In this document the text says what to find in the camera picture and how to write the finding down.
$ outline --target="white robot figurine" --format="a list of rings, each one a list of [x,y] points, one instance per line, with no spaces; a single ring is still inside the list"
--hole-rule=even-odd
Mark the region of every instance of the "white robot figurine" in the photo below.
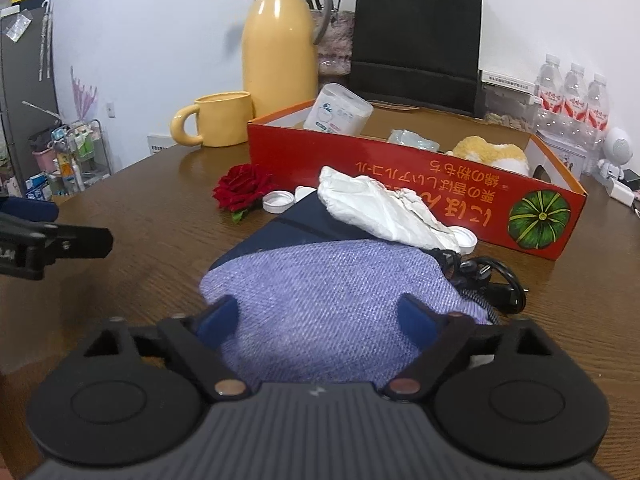
[[[626,131],[620,128],[610,129],[602,149],[607,158],[598,161],[600,176],[605,180],[620,180],[624,176],[622,166],[628,163],[634,154]]]

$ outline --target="white box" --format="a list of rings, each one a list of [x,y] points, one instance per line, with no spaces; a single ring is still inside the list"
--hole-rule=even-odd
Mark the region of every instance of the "white box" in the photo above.
[[[538,131],[538,136],[558,156],[560,161],[571,171],[571,174],[579,180],[584,162],[587,159],[587,150],[549,132]]]

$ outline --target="black clamp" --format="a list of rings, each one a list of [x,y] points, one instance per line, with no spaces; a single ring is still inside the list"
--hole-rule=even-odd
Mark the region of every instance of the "black clamp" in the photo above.
[[[41,280],[58,258],[105,258],[113,247],[108,229],[31,222],[0,212],[0,274]]]

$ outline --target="pink basket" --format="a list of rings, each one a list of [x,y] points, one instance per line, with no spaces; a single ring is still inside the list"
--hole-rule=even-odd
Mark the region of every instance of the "pink basket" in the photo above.
[[[42,171],[46,171],[47,173],[53,173],[56,171],[56,165],[53,162],[56,159],[56,152],[53,151],[51,143],[49,143],[49,147],[43,152],[31,153],[35,157],[38,167]]]

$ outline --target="yellow fluffy cloth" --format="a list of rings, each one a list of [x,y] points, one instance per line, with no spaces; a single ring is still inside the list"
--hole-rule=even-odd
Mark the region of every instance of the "yellow fluffy cloth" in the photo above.
[[[452,152],[447,152],[446,155],[466,158],[466,160],[481,162],[500,170],[529,176],[527,157],[515,144],[491,144],[482,137],[466,137],[456,145]]]

